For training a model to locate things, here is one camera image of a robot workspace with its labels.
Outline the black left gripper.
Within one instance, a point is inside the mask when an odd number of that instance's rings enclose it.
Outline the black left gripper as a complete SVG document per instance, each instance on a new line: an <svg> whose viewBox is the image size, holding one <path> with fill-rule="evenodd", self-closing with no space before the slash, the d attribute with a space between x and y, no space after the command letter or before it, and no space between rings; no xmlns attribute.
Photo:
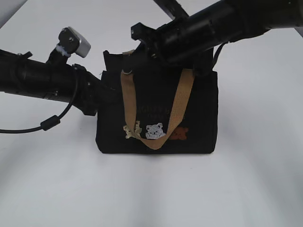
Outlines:
<svg viewBox="0 0 303 227"><path fill-rule="evenodd" d="M74 64L72 67L78 82L72 104L84 115L95 116L103 105L118 101L118 91L105 85L83 66Z"/></svg>

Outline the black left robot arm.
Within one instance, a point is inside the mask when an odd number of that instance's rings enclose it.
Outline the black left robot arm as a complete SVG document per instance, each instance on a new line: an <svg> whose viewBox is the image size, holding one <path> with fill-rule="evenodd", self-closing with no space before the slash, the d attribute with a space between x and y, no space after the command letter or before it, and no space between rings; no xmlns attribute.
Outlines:
<svg viewBox="0 0 303 227"><path fill-rule="evenodd" d="M119 100L83 66L34 61L31 52L0 52L0 90L5 93L71 103L84 115L94 116L106 104Z"/></svg>

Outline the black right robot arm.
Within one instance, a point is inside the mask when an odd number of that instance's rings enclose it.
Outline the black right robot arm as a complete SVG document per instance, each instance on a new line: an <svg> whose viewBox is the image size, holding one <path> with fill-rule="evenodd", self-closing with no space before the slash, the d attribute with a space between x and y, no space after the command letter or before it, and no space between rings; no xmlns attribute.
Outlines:
<svg viewBox="0 0 303 227"><path fill-rule="evenodd" d="M176 0L157 0L156 4L172 21L157 29L137 23L131 27L131 38L168 64L223 43L303 25L301 0L220 0L191 16Z"/></svg>

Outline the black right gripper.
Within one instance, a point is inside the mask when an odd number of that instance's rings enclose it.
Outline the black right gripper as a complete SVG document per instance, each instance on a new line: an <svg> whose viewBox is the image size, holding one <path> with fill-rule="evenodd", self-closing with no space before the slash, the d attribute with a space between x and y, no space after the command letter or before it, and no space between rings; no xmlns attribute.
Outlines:
<svg viewBox="0 0 303 227"><path fill-rule="evenodd" d="M161 62L166 61L160 52L160 38L157 30L139 22L131 27L131 38L135 41L139 40L145 46L146 53L152 58L157 58Z"/></svg>

